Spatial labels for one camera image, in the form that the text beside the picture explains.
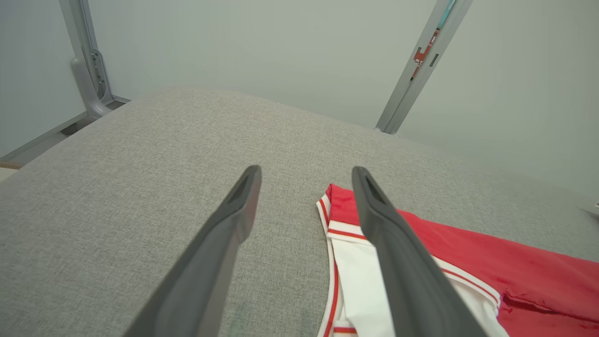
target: white trim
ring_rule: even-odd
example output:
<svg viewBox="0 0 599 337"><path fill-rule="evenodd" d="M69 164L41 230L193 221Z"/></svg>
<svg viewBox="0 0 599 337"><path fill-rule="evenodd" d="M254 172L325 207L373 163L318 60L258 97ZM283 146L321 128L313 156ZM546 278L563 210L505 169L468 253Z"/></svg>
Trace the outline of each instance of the white trim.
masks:
<svg viewBox="0 0 599 337"><path fill-rule="evenodd" d="M341 287L341 276L339 277L339 291L337 293L337 307L335 307L335 315L333 316L333 324L331 325L330 336L333 335L333 328L335 327L335 322L341 320L347 320L345 317L345 301L343 300L343 288Z"/></svg>
<svg viewBox="0 0 599 337"><path fill-rule="evenodd" d="M322 209L322 206L320 205L321 200L325 204L326 209ZM326 196L326 194L318 202L316 202L316 208L318 208L318 214L320 215L320 223L322 224L322 229L325 231L326 237L327 226L324 212L326 212L327 218L331 212L331 202L329 201L329 198ZM331 314L331 307L335 292L335 258L333 256L333 245L328 237L326 237L326 250L329 255L329 291L328 295L326 296L325 312L323 314L322 322L320 323L320 329L318 329L316 337L323 337L325 335L326 325L329 321L329 316Z"/></svg>
<svg viewBox="0 0 599 337"><path fill-rule="evenodd" d="M329 232L326 234L331 239L343 240L348 242L360 243L361 245L373 246L367 239L361 239L359 237L347 236L343 234L331 233L330 230L338 230L343 233L355 234L364 236L362 228L357 225L347 224L345 222L329 220Z"/></svg>
<svg viewBox="0 0 599 337"><path fill-rule="evenodd" d="M435 262L437 263L439 268L449 270L450 272L456 273L456 274L460 275L461 277L467 279L468 281L466 281L462 278L459 278L455 275L451 275L449 273L443 272L447 278L452 279L457 282L460 282L460 283L472 288L473 290L475 290L482 296L484 296L491 303L493 303L493 305L495 307L495 315L499 314L499 307L501 306L501 296L499 295L499 292L497 292L497 290L493 289L490 285L483 282L481 279L477 278L476 276L464 271L463 269L460 269L460 268L452 265L449 262L443 261L440 258L435 257L435 256L433 256L432 259L435 260ZM495 296L495 298L491 297L488 293L485 293L484 291L482 291L480 288L474 286L473 284L476 284L479 287L490 292L493 296Z"/></svg>

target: gray fabric surface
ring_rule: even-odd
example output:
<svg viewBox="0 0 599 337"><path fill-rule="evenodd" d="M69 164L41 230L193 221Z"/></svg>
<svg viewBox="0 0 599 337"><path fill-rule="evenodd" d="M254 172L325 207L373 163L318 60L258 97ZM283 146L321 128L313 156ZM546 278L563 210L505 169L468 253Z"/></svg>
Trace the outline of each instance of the gray fabric surface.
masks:
<svg viewBox="0 0 599 337"><path fill-rule="evenodd" d="M118 336L241 172L263 171L222 336L314 336L328 289L315 203L361 165L398 208L599 261L567 191L230 92L135 100L0 183L0 335Z"/></svg>

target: metal frame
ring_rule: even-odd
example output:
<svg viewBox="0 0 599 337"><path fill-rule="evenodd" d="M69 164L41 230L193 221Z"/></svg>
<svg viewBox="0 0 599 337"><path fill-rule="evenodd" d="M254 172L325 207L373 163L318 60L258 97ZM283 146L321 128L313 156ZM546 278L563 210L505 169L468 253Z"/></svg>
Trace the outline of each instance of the metal frame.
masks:
<svg viewBox="0 0 599 337"><path fill-rule="evenodd" d="M121 97L121 96L115 96L115 95L113 95L113 100L115 100L117 102L121 102L121 103L129 103L129 102L131 102L131 100L129 98L125 98L125 97Z"/></svg>
<svg viewBox="0 0 599 337"><path fill-rule="evenodd" d="M98 92L98 98L100 98L102 103L109 103L110 101L113 101L113 97L110 92L110 85L108 84L108 76L106 76L104 57L98 49L96 33L93 30L92 15L89 12L89 2L87 0L79 0L79 4L81 5L81 12L83 13L83 23L87 32L87 40L89 41L89 46L91 48L86 54L86 60L88 61L87 67L92 76L94 87Z"/></svg>
<svg viewBox="0 0 599 337"><path fill-rule="evenodd" d="M73 52L75 53L75 59L71 62L71 68L77 81L77 87L79 93L87 109L87 114L91 117L100 118L112 110L107 108L102 100L106 102L112 101L112 95L110 95L110 89L108 88L108 82L99 81L96 83L102 94L102 100L98 97L98 91L92 81L92 76L97 78L97 68L90 67L94 61L97 61L95 56L92 55L92 51L95 48L92 47L91 40L95 41L95 37L90 38L90 32L88 31L88 25L91 24L91 18L87 20L84 15L84 7L82 5L86 0L60 0L60 7L62 9L62 15L65 19L66 30L69 33L71 44L73 46Z"/></svg>
<svg viewBox="0 0 599 337"><path fill-rule="evenodd" d="M17 148L16 150L13 150L12 152L4 155L3 157L0 157L0 161L11 161L13 158L18 157L19 155L21 155L25 151L29 150L30 148L45 141L53 134L59 133L61 130L68 127L69 125L77 123L78 121L80 121L86 117L87 117L87 112L84 112L84 113L81 113L81 114L69 119L68 121L58 125L56 128L53 128L52 130L42 134L41 136L37 137L36 139L33 139L31 142Z"/></svg>
<svg viewBox="0 0 599 337"><path fill-rule="evenodd" d="M455 1L443 28L439 31L435 39L435 43L423 60L418 74L412 79L412 75L418 67L418 63L414 61L414 57L419 50L426 49L450 3L451 0L438 0L435 4L431 16L418 39L418 43L414 47L414 51L412 51L410 59L401 73L401 77L376 125L377 130L389 134L395 134L399 130L401 123L403 123L422 88L424 88L426 81L431 77L432 71L447 49L449 42L472 4L472 0Z"/></svg>

